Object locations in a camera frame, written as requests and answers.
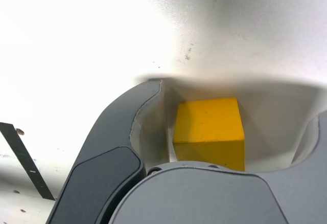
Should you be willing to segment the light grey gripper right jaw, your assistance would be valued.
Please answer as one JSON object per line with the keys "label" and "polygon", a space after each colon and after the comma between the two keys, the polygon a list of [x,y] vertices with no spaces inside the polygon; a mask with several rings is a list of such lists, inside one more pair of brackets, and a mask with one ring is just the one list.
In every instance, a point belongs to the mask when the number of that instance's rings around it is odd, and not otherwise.
{"label": "light grey gripper right jaw", "polygon": [[110,223],[326,223],[326,113],[302,162],[270,172],[175,167],[128,192]]}

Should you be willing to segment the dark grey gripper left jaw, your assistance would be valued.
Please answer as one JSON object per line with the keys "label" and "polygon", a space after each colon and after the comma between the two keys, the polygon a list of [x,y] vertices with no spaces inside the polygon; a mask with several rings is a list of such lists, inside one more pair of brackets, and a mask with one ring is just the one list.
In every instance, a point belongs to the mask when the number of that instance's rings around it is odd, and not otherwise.
{"label": "dark grey gripper left jaw", "polygon": [[122,198],[152,167],[169,161],[162,80],[123,93],[90,130],[48,223],[108,223]]}

